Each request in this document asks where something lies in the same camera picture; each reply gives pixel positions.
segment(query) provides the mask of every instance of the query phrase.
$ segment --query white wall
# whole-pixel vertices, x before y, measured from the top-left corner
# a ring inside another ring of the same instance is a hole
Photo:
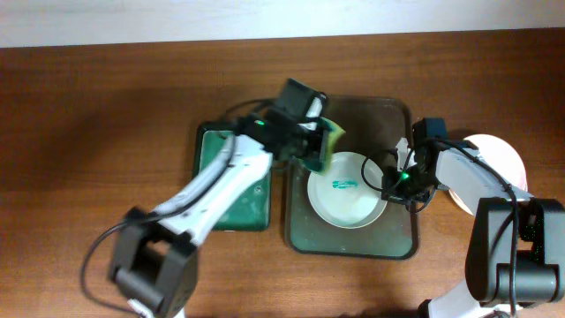
[[[565,0],[0,0],[0,47],[565,27]]]

